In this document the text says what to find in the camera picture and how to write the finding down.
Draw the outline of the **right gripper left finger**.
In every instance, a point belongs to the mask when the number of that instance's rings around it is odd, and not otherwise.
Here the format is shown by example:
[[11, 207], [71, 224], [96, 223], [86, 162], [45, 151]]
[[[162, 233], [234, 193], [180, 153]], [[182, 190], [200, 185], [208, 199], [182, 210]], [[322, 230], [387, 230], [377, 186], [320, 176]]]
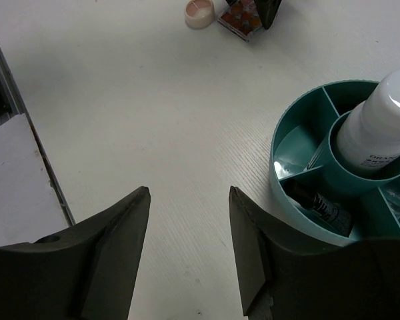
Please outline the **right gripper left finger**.
[[0, 319], [126, 319], [150, 203], [140, 187], [74, 226], [0, 247]]

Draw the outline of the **teal round organizer cup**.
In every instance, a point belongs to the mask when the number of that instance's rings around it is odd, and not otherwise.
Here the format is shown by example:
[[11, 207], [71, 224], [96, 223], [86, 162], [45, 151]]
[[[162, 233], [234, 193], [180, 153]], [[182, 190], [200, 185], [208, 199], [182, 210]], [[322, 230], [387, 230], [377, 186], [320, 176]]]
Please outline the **teal round organizer cup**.
[[[274, 130], [269, 179], [284, 217], [299, 231], [332, 245], [342, 247], [367, 237], [400, 238], [400, 220], [383, 194], [384, 185], [400, 179], [400, 158], [366, 179], [347, 171], [333, 153], [345, 118], [376, 86], [375, 81], [346, 80], [316, 87], [286, 109]], [[288, 197], [282, 188], [288, 179], [342, 204], [353, 215], [352, 232], [340, 235]]]

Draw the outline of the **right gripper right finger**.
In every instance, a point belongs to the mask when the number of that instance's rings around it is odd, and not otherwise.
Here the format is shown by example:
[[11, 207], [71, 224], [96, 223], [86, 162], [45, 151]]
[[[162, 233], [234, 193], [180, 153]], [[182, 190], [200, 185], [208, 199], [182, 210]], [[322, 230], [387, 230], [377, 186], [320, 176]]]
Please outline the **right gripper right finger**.
[[338, 247], [229, 192], [243, 314], [249, 319], [400, 319], [400, 239]]

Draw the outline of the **white cap toner bottle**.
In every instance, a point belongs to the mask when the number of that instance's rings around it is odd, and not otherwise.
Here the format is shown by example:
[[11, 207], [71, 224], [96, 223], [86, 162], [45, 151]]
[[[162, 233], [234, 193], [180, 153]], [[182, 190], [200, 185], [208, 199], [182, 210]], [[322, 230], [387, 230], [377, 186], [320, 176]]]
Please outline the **white cap toner bottle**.
[[370, 175], [400, 157], [400, 70], [384, 77], [356, 106], [336, 136], [341, 163]]

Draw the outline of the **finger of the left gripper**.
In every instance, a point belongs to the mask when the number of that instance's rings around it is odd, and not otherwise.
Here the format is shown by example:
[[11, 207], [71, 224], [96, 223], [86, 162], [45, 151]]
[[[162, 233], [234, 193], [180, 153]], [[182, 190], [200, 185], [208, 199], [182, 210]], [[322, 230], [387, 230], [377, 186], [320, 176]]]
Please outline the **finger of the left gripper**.
[[268, 30], [277, 15], [282, 0], [255, 0], [256, 9], [265, 30]]

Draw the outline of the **black mascara tube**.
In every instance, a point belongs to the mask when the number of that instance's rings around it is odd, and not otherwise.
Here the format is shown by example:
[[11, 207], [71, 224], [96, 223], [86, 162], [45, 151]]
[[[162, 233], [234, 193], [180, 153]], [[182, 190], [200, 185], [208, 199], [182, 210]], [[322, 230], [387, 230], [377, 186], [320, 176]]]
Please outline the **black mascara tube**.
[[339, 204], [336, 204], [320, 193], [296, 182], [294, 179], [285, 180], [282, 188], [287, 196], [298, 202], [302, 208], [314, 211], [321, 220], [332, 226], [336, 232], [348, 237], [353, 228], [352, 214]]

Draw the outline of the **small black cap jar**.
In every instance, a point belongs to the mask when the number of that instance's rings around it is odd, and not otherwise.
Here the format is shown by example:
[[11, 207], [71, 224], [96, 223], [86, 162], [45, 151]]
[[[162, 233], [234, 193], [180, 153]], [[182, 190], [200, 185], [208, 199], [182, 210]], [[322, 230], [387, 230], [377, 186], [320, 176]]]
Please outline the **small black cap jar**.
[[396, 218], [400, 219], [400, 180], [392, 181], [381, 189]]

